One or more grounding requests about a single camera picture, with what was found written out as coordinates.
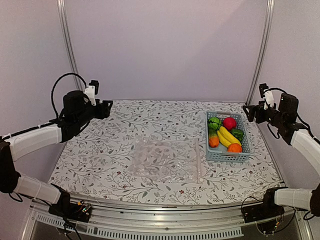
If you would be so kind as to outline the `clear zip top bag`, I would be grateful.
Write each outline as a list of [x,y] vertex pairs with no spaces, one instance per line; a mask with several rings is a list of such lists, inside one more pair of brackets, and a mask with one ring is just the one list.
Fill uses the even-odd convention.
[[164,184],[198,184],[202,175],[199,140],[161,141],[139,137],[128,171],[135,177]]

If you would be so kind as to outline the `dark green pepper toy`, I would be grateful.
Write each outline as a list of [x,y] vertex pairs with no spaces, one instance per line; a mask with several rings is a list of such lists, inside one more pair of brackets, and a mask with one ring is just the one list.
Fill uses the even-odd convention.
[[244,138],[244,132],[241,129],[238,128],[232,128],[230,133],[240,142],[243,141]]

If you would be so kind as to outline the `green watermelon toy ball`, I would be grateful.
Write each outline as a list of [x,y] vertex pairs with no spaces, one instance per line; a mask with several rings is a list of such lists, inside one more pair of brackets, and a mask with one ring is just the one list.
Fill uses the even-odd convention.
[[222,121],[216,116],[209,118],[207,121],[208,128],[214,131],[218,131],[222,124]]

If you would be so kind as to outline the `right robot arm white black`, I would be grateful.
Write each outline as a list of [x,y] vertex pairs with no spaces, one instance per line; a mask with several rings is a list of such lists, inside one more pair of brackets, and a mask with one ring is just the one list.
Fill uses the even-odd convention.
[[[244,105],[243,111],[249,122],[266,122],[277,128],[276,139],[282,138],[289,146],[300,152],[317,173],[320,172],[320,141],[311,134],[309,125],[297,122],[299,100],[283,92],[278,107],[275,107],[270,89],[262,93],[263,101],[257,105]],[[307,211],[310,219],[320,216],[320,187],[300,189],[273,187],[266,190],[258,213],[269,218],[282,206]]]

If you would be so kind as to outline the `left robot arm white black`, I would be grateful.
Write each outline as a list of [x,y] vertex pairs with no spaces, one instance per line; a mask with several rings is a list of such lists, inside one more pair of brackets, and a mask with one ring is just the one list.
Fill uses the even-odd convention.
[[56,119],[1,138],[1,193],[16,193],[55,204],[55,209],[63,217],[70,217],[75,210],[74,205],[66,200],[70,198],[68,192],[19,173],[14,162],[42,148],[71,140],[79,135],[91,120],[108,118],[112,106],[111,100],[95,98],[93,86],[88,86],[85,91],[74,90],[63,97],[63,108]]

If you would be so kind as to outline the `green orange carrot toy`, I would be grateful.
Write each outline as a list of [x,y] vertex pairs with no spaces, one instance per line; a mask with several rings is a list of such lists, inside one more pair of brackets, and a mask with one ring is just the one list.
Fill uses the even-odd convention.
[[211,148],[217,148],[219,146],[219,143],[220,141],[219,141],[217,132],[214,129],[209,128],[208,129],[208,145]]

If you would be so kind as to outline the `red apple toy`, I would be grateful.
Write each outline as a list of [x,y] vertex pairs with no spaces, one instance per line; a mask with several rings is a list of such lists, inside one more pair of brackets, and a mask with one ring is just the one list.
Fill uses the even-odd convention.
[[237,127],[237,121],[233,117],[225,118],[222,124],[228,131],[231,131]]

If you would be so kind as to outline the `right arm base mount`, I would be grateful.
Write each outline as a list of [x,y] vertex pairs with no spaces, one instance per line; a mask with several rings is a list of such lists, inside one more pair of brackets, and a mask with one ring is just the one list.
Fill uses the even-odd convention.
[[245,223],[257,223],[258,230],[264,235],[275,234],[284,219],[283,206],[265,206],[263,202],[244,206],[241,204],[241,213]]

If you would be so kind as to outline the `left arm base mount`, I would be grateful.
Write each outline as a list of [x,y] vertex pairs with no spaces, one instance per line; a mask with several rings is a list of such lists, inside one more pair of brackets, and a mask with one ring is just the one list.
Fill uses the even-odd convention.
[[51,204],[48,212],[52,215],[68,220],[88,223],[92,214],[92,204],[85,203],[83,200],[72,203],[69,200],[59,201]]

